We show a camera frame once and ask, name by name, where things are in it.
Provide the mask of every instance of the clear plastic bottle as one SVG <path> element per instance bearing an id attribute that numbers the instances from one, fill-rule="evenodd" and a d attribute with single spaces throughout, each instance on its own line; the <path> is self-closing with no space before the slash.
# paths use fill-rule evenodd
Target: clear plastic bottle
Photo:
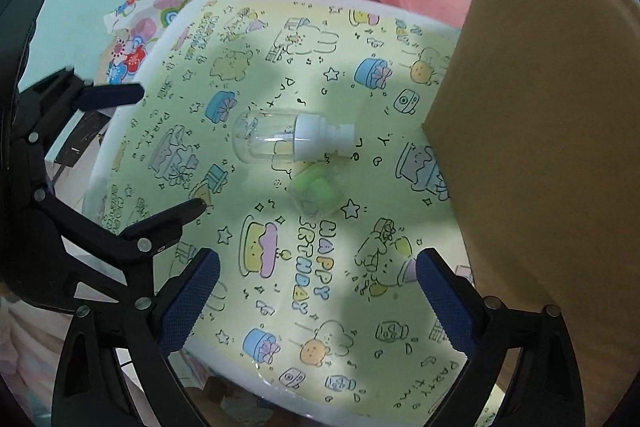
<path id="1" fill-rule="evenodd" d="M 236 120 L 232 143 L 245 163 L 313 162 L 336 151 L 350 156 L 355 133 L 353 125 L 334 127 L 318 114 L 249 110 Z"/>

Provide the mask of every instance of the cardboard box flap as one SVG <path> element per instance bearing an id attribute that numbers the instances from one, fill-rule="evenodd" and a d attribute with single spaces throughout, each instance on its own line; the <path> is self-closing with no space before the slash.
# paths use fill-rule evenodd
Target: cardboard box flap
<path id="1" fill-rule="evenodd" d="M 640 367 L 638 6 L 473 0 L 424 131 L 479 292 L 562 308 L 601 425 Z"/>

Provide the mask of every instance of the silver screw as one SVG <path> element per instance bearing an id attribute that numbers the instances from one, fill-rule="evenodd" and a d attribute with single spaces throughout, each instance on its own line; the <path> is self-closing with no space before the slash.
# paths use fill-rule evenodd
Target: silver screw
<path id="1" fill-rule="evenodd" d="M 546 314 L 550 315 L 551 317 L 559 317 L 560 316 L 560 308 L 558 306 L 556 306 L 555 304 L 549 304 L 549 306 L 547 306 L 545 308 Z"/>
<path id="2" fill-rule="evenodd" d="M 151 306 L 151 299 L 149 297 L 141 297 L 136 301 L 136 309 L 146 310 Z"/>
<path id="3" fill-rule="evenodd" d="M 40 203 L 46 197 L 47 193 L 44 191 L 44 188 L 36 188 L 36 191 L 33 193 L 33 199 L 38 203 Z"/>
<path id="4" fill-rule="evenodd" d="M 86 304 L 83 304 L 76 310 L 76 315 L 78 317 L 86 317 L 90 311 L 91 308 L 89 308 L 89 306 L 87 306 Z"/>
<path id="5" fill-rule="evenodd" d="M 502 308 L 502 301 L 493 295 L 484 298 L 484 305 L 490 310 L 499 310 Z"/>
<path id="6" fill-rule="evenodd" d="M 151 251 L 151 241 L 149 241 L 146 237 L 141 237 L 138 240 L 138 250 L 141 252 Z"/>

